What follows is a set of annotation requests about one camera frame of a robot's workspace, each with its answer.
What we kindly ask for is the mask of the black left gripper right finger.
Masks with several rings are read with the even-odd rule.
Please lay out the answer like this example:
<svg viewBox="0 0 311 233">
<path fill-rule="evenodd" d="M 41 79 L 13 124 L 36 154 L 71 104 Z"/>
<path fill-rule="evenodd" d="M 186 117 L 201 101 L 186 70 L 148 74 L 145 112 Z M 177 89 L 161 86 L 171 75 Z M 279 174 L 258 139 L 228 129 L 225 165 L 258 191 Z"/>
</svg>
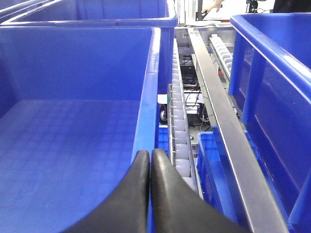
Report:
<svg viewBox="0 0 311 233">
<path fill-rule="evenodd" d="M 247 233 L 202 200 L 182 179 L 162 149 L 152 151 L 151 200 L 158 233 Z"/>
</svg>

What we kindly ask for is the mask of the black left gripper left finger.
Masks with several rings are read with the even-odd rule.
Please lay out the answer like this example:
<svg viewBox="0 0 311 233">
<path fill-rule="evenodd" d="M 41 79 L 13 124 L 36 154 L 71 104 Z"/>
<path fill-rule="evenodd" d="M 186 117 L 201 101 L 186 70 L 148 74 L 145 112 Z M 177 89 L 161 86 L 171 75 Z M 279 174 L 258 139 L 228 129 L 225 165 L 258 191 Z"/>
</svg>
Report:
<svg viewBox="0 0 311 233">
<path fill-rule="evenodd" d="M 149 205 L 150 156 L 139 150 L 125 176 L 91 213 L 65 233 L 145 233 Z"/>
</svg>

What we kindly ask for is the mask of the distant person hand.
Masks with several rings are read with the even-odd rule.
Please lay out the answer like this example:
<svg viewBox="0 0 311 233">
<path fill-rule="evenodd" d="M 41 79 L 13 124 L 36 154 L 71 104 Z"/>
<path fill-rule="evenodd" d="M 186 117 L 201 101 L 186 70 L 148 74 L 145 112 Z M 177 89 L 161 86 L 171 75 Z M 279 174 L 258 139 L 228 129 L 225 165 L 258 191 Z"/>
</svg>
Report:
<svg viewBox="0 0 311 233">
<path fill-rule="evenodd" d="M 222 2 L 223 0 L 204 0 L 202 2 L 201 13 L 209 13 L 212 9 L 216 9 L 216 12 L 219 12 Z"/>
</svg>

